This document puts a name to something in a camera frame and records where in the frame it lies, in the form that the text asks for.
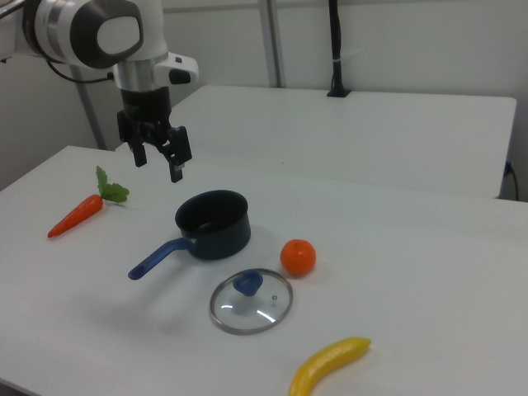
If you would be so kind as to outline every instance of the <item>metal rim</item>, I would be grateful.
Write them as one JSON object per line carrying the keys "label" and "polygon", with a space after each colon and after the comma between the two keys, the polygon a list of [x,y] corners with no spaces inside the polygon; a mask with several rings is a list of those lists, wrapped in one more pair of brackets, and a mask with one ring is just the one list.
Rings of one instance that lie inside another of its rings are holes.
{"label": "metal rim", "polygon": [[[233,279],[237,278],[238,276],[241,276],[246,271],[258,271],[263,275],[269,275],[273,276],[274,278],[281,281],[284,286],[286,286],[286,289],[288,290],[288,293],[290,295],[290,301],[288,301],[288,306],[286,307],[285,311],[282,313],[280,317],[278,317],[274,323],[270,323],[266,326],[263,326],[261,328],[249,328],[249,329],[242,329],[242,328],[232,328],[231,326],[228,326],[227,324],[223,323],[215,314],[215,300],[216,297],[218,297],[218,294],[221,290],[224,289],[224,287],[231,282]],[[279,274],[278,272],[267,270],[266,268],[250,268],[244,271],[237,272],[236,274],[230,276],[228,279],[224,280],[222,283],[220,283],[218,286],[216,286],[216,289],[214,289],[213,295],[211,295],[211,298],[209,300],[209,311],[211,318],[213,319],[214,324],[224,330],[225,332],[228,332],[229,334],[233,334],[235,336],[248,336],[251,334],[257,334],[259,332],[265,332],[266,330],[275,327],[277,324],[282,322],[282,319],[285,318],[285,316],[289,313],[291,309],[291,305],[294,301],[294,290],[291,287],[291,284],[289,281]]]}

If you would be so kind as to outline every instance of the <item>pot handle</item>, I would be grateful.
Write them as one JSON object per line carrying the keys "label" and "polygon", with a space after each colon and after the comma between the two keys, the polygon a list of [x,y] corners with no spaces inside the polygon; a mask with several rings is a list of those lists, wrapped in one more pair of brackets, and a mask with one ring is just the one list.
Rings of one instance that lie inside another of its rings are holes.
{"label": "pot handle", "polygon": [[145,258],[132,271],[129,272],[129,278],[132,281],[141,279],[147,272],[152,270],[161,260],[163,260],[170,253],[175,250],[189,250],[193,246],[193,242],[187,238],[178,238],[168,241],[160,246],[154,253]]}

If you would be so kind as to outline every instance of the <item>green leaves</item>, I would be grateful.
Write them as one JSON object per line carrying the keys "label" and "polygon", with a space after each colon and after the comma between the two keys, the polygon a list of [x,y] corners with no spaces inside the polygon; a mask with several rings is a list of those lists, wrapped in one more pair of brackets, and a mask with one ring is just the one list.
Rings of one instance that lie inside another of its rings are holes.
{"label": "green leaves", "polygon": [[116,183],[108,184],[108,176],[100,167],[97,167],[96,174],[97,181],[99,182],[99,194],[103,200],[110,200],[117,203],[127,200],[128,194],[130,193],[128,189]]}
{"label": "green leaves", "polygon": [[97,175],[97,181],[99,182],[99,195],[102,198],[102,195],[104,194],[105,185],[108,182],[108,176],[106,175],[106,172],[103,171],[100,167],[96,168],[96,175]]}

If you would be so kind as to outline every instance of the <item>orange carrot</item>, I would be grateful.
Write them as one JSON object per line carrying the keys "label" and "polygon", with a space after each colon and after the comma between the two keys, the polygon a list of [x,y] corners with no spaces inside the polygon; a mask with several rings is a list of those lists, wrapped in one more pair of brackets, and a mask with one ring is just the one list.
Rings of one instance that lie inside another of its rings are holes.
{"label": "orange carrot", "polygon": [[48,238],[56,237],[57,235],[72,229],[74,226],[82,223],[101,209],[102,198],[97,194],[89,196],[48,232]]}
{"label": "orange carrot", "polygon": [[72,229],[77,224],[82,223],[87,218],[93,216],[102,209],[102,200],[111,200],[112,202],[125,202],[129,191],[119,184],[108,184],[108,177],[105,171],[100,167],[96,170],[97,180],[99,181],[100,195],[94,194],[81,202],[74,210],[48,232],[48,238],[56,237]]}

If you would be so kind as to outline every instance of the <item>banana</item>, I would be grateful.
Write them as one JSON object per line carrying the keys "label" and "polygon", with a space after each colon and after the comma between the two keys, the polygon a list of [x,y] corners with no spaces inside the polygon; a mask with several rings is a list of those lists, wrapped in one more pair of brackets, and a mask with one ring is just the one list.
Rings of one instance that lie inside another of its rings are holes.
{"label": "banana", "polygon": [[345,338],[327,346],[310,357],[291,381],[290,396],[308,396],[312,388],[328,373],[363,356],[370,340],[362,337]]}

